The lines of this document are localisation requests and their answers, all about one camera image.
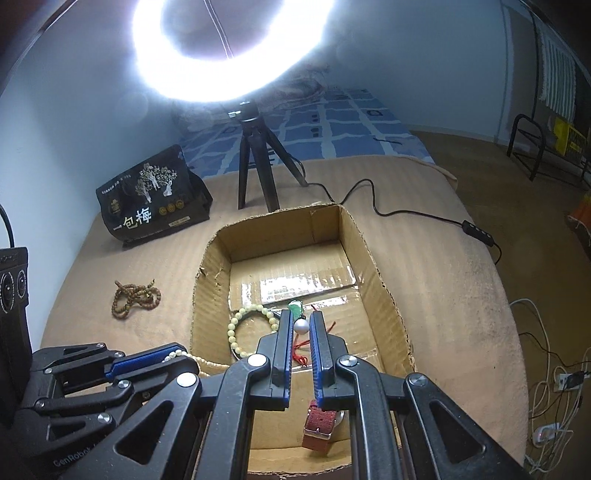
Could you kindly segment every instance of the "red watch strap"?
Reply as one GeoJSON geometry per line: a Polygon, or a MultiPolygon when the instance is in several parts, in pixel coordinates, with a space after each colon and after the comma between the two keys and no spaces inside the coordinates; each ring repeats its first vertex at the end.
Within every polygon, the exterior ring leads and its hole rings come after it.
{"type": "Polygon", "coordinates": [[[322,411],[315,400],[310,402],[306,424],[304,425],[304,437],[302,447],[317,452],[328,453],[330,437],[335,429],[337,412],[322,411]]]}

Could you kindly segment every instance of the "robotic hand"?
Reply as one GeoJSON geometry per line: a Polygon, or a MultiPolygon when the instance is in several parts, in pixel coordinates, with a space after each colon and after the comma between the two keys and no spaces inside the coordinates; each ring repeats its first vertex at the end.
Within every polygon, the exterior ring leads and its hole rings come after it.
{"type": "MultiPolygon", "coordinates": [[[[187,356],[162,363],[185,350],[177,343],[132,356],[103,343],[42,349],[11,436],[39,478],[244,479],[255,411],[289,406],[292,344],[283,310],[256,354],[203,379],[187,356]],[[104,382],[104,392],[66,397],[104,382]]],[[[318,406],[349,412],[353,478],[529,478],[425,375],[392,377],[349,355],[321,312],[311,316],[310,345],[318,406]]]]}

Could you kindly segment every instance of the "white pearl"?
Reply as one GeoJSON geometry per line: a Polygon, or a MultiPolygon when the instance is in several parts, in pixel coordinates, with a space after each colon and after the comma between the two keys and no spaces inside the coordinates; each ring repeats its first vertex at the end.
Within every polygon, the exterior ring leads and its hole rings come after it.
{"type": "Polygon", "coordinates": [[[294,332],[298,335],[305,335],[310,331],[310,324],[306,319],[297,319],[294,323],[294,332]]]}

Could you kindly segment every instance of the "black power cable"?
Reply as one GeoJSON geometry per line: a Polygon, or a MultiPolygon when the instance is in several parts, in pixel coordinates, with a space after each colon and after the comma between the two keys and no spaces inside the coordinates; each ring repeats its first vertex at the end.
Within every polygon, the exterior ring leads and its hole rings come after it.
{"type": "MultiPolygon", "coordinates": [[[[300,165],[301,174],[305,179],[306,178],[306,169],[302,165],[302,162],[300,160],[298,160],[297,158],[295,158],[293,155],[290,155],[290,157],[292,158],[292,160],[294,160],[296,163],[298,163],[300,165]]],[[[458,222],[457,220],[452,220],[449,218],[444,218],[444,217],[440,217],[437,215],[432,215],[430,213],[418,212],[416,210],[393,210],[392,212],[387,212],[387,213],[380,212],[375,204],[375,201],[376,201],[375,200],[375,184],[374,184],[374,181],[371,179],[361,179],[357,183],[355,183],[355,185],[353,185],[349,189],[349,191],[347,192],[347,195],[345,195],[345,198],[341,202],[336,202],[335,199],[330,194],[330,192],[328,191],[328,189],[326,188],[326,186],[323,185],[322,183],[316,183],[316,182],[311,181],[311,182],[308,182],[308,185],[315,185],[317,187],[322,188],[324,190],[324,192],[326,193],[326,196],[329,198],[329,200],[332,203],[337,203],[338,205],[344,205],[345,202],[351,196],[351,194],[355,191],[355,189],[361,183],[363,183],[365,181],[369,182],[369,184],[371,185],[372,207],[374,209],[374,212],[377,215],[379,215],[380,217],[390,217],[392,215],[398,215],[400,213],[407,213],[410,215],[418,215],[418,216],[422,216],[422,217],[426,217],[426,218],[432,218],[434,220],[439,220],[440,222],[451,223],[452,225],[456,225],[456,226],[460,227],[466,235],[470,235],[470,236],[476,238],[477,240],[480,240],[484,244],[487,244],[490,247],[497,247],[499,250],[499,257],[496,259],[495,265],[501,260],[501,257],[503,256],[503,251],[501,250],[501,247],[499,247],[499,245],[492,239],[492,237],[489,234],[487,234],[486,232],[483,232],[482,230],[478,229],[475,225],[472,225],[471,223],[469,223],[467,221],[458,222]]]]}
{"type": "Polygon", "coordinates": [[[10,248],[14,248],[14,235],[12,234],[12,227],[10,225],[10,220],[8,220],[6,210],[4,210],[2,205],[0,205],[0,217],[2,217],[4,225],[6,226],[6,231],[8,233],[8,241],[10,242],[10,248]]]}
{"type": "Polygon", "coordinates": [[[538,418],[538,417],[541,417],[542,415],[544,415],[544,414],[545,414],[545,413],[546,413],[546,412],[547,412],[547,411],[548,411],[548,410],[549,410],[549,409],[552,407],[552,405],[554,405],[554,404],[555,404],[555,403],[558,401],[558,399],[559,399],[560,397],[562,397],[562,395],[563,395],[563,394],[564,394],[564,391],[562,391],[562,390],[561,390],[561,391],[560,391],[560,393],[558,394],[558,397],[556,397],[556,398],[555,398],[555,399],[554,399],[554,400],[553,400],[553,401],[550,403],[550,405],[548,405],[548,407],[547,407],[547,408],[546,408],[544,411],[542,411],[541,413],[538,413],[537,415],[534,415],[533,417],[529,417],[529,418],[528,418],[528,420],[533,420],[533,419],[536,419],[536,418],[538,418]]]}
{"type": "Polygon", "coordinates": [[[550,351],[550,350],[546,350],[546,348],[544,348],[544,347],[542,346],[542,344],[540,343],[540,341],[537,339],[537,337],[536,337],[536,336],[535,336],[533,333],[531,333],[531,332],[521,332],[521,333],[519,334],[519,336],[522,336],[522,335],[527,335],[527,336],[530,336],[530,337],[532,337],[532,338],[535,340],[535,342],[538,344],[538,346],[539,346],[539,347],[540,347],[540,348],[541,348],[541,349],[542,349],[542,350],[543,350],[545,353],[549,353],[550,355],[554,355],[554,356],[555,356],[555,357],[558,359],[558,361],[559,361],[559,362],[562,364],[562,366],[563,366],[563,367],[565,367],[565,368],[573,368],[573,367],[578,367],[579,365],[583,365],[583,364],[586,364],[586,363],[591,363],[591,360],[587,360],[587,361],[576,362],[575,364],[570,364],[570,365],[567,365],[567,364],[565,364],[565,363],[564,363],[564,361],[563,361],[563,360],[560,358],[560,355],[559,355],[559,354],[557,354],[556,352],[552,352],[552,351],[550,351]]]}

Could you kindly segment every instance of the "cardboard box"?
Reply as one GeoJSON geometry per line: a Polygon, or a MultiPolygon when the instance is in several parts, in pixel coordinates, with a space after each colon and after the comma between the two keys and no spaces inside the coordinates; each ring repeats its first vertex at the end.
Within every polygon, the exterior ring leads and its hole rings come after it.
{"type": "MultiPolygon", "coordinates": [[[[227,326],[243,305],[280,308],[300,299],[307,313],[322,310],[327,328],[350,353],[380,371],[405,377],[414,371],[408,335],[368,247],[341,206],[281,210],[228,225],[209,242],[196,278],[191,351],[225,370],[233,357],[227,326]]],[[[240,322],[241,347],[255,351],[270,333],[263,318],[240,322]]],[[[299,351],[309,356],[309,348],[299,351]]],[[[248,470],[262,476],[333,472],[350,465],[349,426],[335,429],[328,455],[301,447],[304,422],[314,398],[311,368],[294,367],[290,408],[257,411],[248,470]]]]}

